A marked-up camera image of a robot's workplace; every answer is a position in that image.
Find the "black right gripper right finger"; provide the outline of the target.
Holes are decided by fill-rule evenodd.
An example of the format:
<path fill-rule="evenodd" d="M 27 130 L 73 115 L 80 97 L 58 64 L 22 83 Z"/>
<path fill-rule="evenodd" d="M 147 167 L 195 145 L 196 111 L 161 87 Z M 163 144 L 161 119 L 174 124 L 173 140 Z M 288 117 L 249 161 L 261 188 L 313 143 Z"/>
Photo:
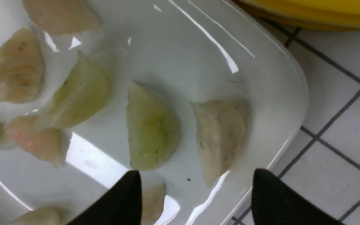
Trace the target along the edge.
<path fill-rule="evenodd" d="M 254 171 L 251 211 L 256 225 L 342 225 L 273 173 L 264 168 Z"/>

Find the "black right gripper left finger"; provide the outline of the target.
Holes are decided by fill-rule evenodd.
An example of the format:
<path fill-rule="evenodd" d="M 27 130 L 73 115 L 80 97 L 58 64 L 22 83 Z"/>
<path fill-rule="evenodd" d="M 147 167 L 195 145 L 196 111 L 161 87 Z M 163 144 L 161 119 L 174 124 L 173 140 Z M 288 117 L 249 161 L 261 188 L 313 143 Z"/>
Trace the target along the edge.
<path fill-rule="evenodd" d="M 121 179 L 69 225 L 140 225 L 142 218 L 142 182 L 137 170 Z"/>

